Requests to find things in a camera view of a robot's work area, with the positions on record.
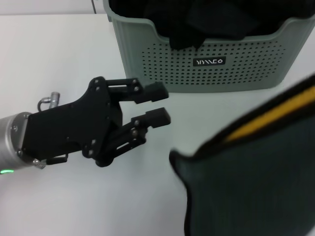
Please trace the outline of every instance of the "white background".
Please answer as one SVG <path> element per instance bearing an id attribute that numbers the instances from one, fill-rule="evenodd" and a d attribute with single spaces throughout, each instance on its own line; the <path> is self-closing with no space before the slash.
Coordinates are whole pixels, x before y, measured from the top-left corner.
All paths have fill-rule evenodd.
<path id="1" fill-rule="evenodd" d="M 96 13 L 105 13 L 94 0 Z M 91 0 L 0 0 L 0 15 L 94 14 Z"/>

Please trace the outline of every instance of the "white surface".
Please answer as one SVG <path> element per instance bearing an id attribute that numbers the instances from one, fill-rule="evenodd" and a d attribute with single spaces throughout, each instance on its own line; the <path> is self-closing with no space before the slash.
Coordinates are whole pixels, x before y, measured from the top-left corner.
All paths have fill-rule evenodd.
<path id="1" fill-rule="evenodd" d="M 0 15 L 39 14 L 94 14 L 94 11 L 91 0 L 0 0 Z"/>
<path id="2" fill-rule="evenodd" d="M 51 91 L 79 98 L 96 76 L 124 78 L 106 15 L 0 17 L 0 117 L 36 112 Z M 278 87 L 246 92 L 170 94 L 122 103 L 124 122 L 165 107 L 172 124 L 149 130 L 145 145 L 99 168 L 80 153 L 66 164 L 0 176 L 3 236 L 183 236 L 186 191 L 168 161 L 193 153 L 244 112 L 314 71 L 315 34 Z"/>

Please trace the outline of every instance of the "robotic arm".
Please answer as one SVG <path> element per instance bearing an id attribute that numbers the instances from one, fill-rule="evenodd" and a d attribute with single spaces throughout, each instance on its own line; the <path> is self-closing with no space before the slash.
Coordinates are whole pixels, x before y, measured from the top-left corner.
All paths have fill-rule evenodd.
<path id="1" fill-rule="evenodd" d="M 122 125 L 119 102 L 139 104 L 166 98 L 162 83 L 143 88 L 137 79 L 107 81 L 103 77 L 91 80 L 85 94 L 69 104 L 58 106 L 59 94 L 52 93 L 39 102 L 38 113 L 0 119 L 0 171 L 27 166 L 43 169 L 66 162 L 68 154 L 77 151 L 100 167 L 109 166 L 115 157 L 144 144 L 149 126 L 171 122 L 167 111 L 160 108 Z M 41 111 L 41 103 L 50 103 L 50 109 Z"/>

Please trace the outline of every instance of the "yellow trim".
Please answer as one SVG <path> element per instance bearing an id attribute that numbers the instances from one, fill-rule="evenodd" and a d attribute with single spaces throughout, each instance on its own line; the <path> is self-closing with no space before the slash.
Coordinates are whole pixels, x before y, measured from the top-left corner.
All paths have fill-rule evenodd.
<path id="1" fill-rule="evenodd" d="M 232 141 L 235 139 L 242 138 L 246 135 L 249 135 L 264 126 L 288 115 L 289 113 L 302 108 L 311 102 L 315 101 L 315 87 L 311 87 L 302 93 L 290 98 L 286 102 L 280 104 L 279 106 L 271 109 L 270 111 L 262 114 L 261 116 L 255 118 L 249 123 L 241 126 L 239 129 L 231 133 L 226 139 L 225 142 Z"/>

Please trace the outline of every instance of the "laundry basket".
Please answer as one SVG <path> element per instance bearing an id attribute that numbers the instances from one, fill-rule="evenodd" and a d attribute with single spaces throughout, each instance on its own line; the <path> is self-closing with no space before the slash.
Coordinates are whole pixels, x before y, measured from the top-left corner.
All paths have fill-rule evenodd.
<path id="1" fill-rule="evenodd" d="M 112 21 L 127 78 L 163 82 L 169 92 L 267 89 L 286 76 L 315 25 L 315 17 L 288 19 L 271 35 L 241 41 L 206 39 L 198 49 L 172 50 L 152 21 L 115 14 Z"/>

